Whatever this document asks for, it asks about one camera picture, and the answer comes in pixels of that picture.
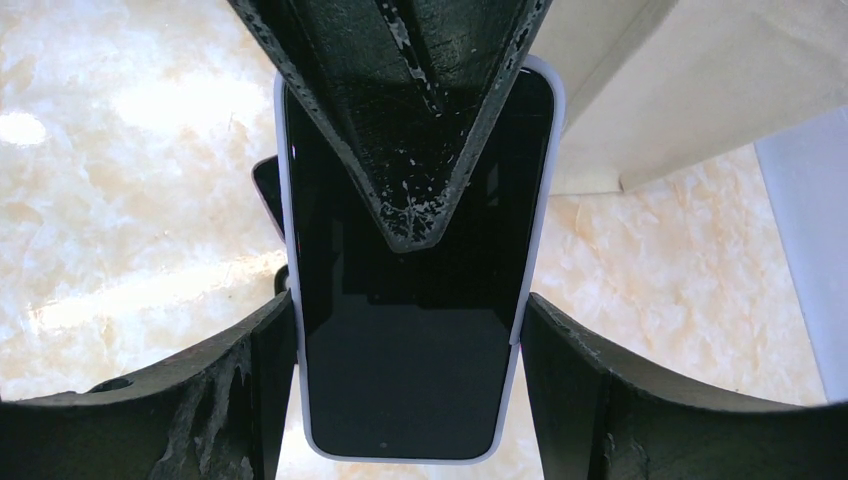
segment black phone screen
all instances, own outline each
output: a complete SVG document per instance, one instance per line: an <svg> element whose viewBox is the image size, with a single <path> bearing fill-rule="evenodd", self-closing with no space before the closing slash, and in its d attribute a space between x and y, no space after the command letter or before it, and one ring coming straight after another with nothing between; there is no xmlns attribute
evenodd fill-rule
<svg viewBox="0 0 848 480"><path fill-rule="evenodd" d="M547 80L522 70L442 240L405 254L290 92L285 112L315 445L358 458L485 454L554 115Z"/></svg>

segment beige marble surface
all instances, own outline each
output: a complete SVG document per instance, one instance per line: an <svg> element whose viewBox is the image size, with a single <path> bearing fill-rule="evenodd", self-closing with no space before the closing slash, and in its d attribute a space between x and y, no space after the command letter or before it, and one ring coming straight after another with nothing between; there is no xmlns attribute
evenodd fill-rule
<svg viewBox="0 0 848 480"><path fill-rule="evenodd" d="M0 4L0 396L84 391L267 301L286 262L251 167L273 68L223 2ZM555 198L534 288L672 369L823 401L750 147L626 196ZM521 368L472 467L333 463L294 395L280 478L540 478Z"/></svg>

